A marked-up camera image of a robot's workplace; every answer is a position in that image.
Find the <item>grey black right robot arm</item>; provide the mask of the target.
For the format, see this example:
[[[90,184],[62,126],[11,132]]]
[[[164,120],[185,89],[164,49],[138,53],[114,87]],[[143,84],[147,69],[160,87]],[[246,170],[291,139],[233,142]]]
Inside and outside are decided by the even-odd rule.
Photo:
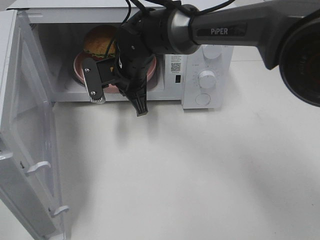
[[[179,0],[161,9],[135,1],[138,12],[116,33],[116,86],[138,116],[147,114],[147,72],[155,55],[190,55],[201,45],[256,47],[267,69],[279,68],[300,100],[320,104],[320,3],[269,0],[229,8],[224,2],[198,10]]]

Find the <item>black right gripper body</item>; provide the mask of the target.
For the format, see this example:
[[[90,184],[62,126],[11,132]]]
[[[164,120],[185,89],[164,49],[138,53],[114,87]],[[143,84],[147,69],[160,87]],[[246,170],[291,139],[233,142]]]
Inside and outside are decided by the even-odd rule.
[[[174,54],[169,40],[172,9],[138,11],[116,33],[115,83],[138,117],[148,113],[147,73],[155,55]]]

